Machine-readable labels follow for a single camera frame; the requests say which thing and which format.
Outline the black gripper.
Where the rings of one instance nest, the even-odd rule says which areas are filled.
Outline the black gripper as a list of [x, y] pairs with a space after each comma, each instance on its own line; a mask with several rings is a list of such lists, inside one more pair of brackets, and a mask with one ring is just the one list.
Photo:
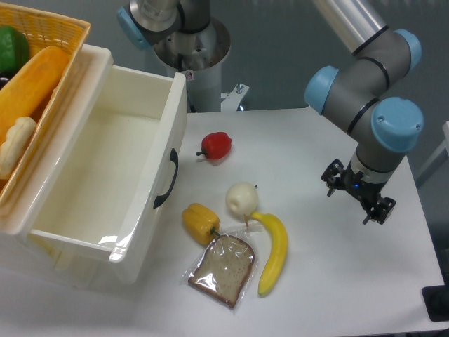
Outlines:
[[354, 173], [350, 165], [344, 169], [342, 162], [334, 159], [321, 175], [321, 180], [328, 188], [328, 197], [336, 190], [346, 190], [361, 203], [366, 212], [366, 217], [362, 221], [364, 225], [370, 220], [382, 225], [390, 216], [396, 201], [380, 195], [386, 182], [368, 183], [362, 180], [362, 177], [362, 172]]

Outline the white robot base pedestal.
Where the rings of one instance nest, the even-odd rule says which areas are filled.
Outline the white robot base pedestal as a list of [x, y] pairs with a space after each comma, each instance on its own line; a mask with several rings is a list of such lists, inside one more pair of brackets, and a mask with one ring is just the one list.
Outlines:
[[231, 91], [222, 91], [222, 65], [230, 50], [229, 32], [215, 18], [200, 32], [174, 32], [154, 46], [167, 75], [179, 72], [185, 76], [190, 112], [243, 110], [247, 85], [238, 83]]

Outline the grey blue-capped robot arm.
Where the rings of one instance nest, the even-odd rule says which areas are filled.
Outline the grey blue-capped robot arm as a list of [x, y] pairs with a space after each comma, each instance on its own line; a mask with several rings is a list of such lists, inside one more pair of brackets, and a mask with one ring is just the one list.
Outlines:
[[[366, 220], [383, 223], [395, 201], [381, 195], [423, 126], [420, 108], [385, 92], [413, 70], [422, 57], [414, 34], [391, 30], [367, 1], [315, 1], [351, 54], [346, 70], [321, 68], [307, 84], [306, 103], [357, 142], [351, 161], [333, 161], [322, 180], [330, 192], [357, 199]], [[241, 96], [221, 92], [221, 64], [230, 49], [226, 27], [210, 14], [208, 1], [129, 1], [117, 12], [129, 40], [152, 48], [167, 73], [187, 80], [192, 112], [238, 107]]]

